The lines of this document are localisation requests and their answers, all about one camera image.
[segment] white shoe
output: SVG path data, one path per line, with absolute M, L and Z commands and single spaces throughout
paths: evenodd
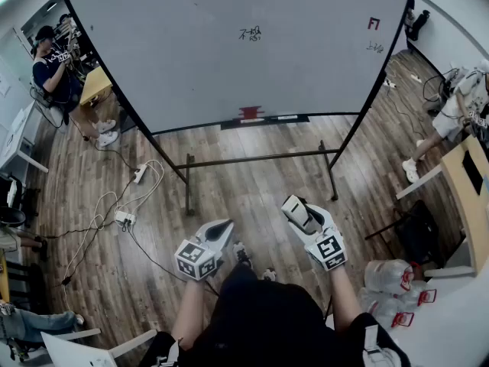
M 416 142 L 416 146 L 419 147 L 423 142 L 424 142 L 424 140 L 418 140 Z M 425 160 L 425 157 L 426 157 L 426 155 L 423 155 L 422 157 L 419 158 L 419 160 L 420 161 L 424 161 Z
M 418 181 L 419 175 L 416 169 L 416 162 L 412 158 L 403 162 L 403 169 L 406 171 L 406 177 L 410 183 L 414 184 Z
M 76 317 L 76 325 L 83 326 L 83 324 L 85 323 L 85 318 L 83 318 L 79 314 L 75 315 L 75 317 Z
M 261 280 L 267 280 L 267 281 L 277 281 L 277 273 L 275 269 L 273 268 L 268 268 L 263 274 L 261 275 Z
M 97 141 L 99 142 L 99 148 L 104 148 L 105 146 L 112 144 L 114 141 L 117 140 L 118 136 L 119 133 L 117 132 L 102 133 L 99 138 L 97 138 Z
M 115 120 L 109 119 L 105 122 L 99 122 L 98 124 L 93 124 L 93 127 L 97 129 L 99 133 L 105 133 L 115 127 Z

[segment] whiteboard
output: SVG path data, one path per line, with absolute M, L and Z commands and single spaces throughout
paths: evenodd
M 259 116 L 360 112 L 406 2 L 66 0 L 153 133 L 249 106 Z

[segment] black shirt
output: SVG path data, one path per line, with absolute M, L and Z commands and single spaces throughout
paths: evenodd
M 322 311 L 301 287 L 255 281 L 221 296 L 209 326 L 188 351 L 180 349 L 179 365 L 364 365 L 364 329 L 377 321 L 367 313 L 338 335 L 323 321 Z M 406 355 L 379 326 L 377 342 Z M 158 333 L 140 367 L 167 356 L 174 339 Z
M 41 88 L 43 88 L 46 80 L 54 76 L 58 67 L 60 66 L 61 52 L 58 50 L 52 50 L 46 56 L 41 57 L 44 62 L 38 61 L 32 67 L 32 74 L 34 82 Z M 73 96 L 78 96 L 82 92 L 82 86 L 78 79 L 71 74 L 68 70 L 63 72 L 60 82 L 56 86 L 56 89 L 51 94 L 53 100 L 59 103 L 71 103 Z

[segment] plastic bottle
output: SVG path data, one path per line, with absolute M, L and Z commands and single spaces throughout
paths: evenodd
M 436 290 L 427 290 L 428 283 L 421 280 L 411 281 L 411 289 L 398 297 L 404 311 L 414 311 L 423 303 L 432 303 L 436 298 Z
M 367 288 L 360 289 L 358 301 L 365 313 L 370 313 L 377 322 L 386 330 L 389 330 L 398 314 L 402 311 L 402 304 L 398 299 L 390 295 L 369 291 Z
M 365 269 L 365 287 L 370 291 L 402 295 L 410 290 L 413 268 L 404 260 L 370 261 Z

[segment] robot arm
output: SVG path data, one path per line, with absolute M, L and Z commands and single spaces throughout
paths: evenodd
M 184 239 L 175 253 L 178 270 L 196 281 L 213 274 L 234 226 L 230 219 L 215 220 L 200 227 L 190 240 Z
M 290 228 L 304 243 L 304 249 L 325 270 L 346 262 L 342 234 L 327 210 L 292 195 L 282 205 L 282 211 Z

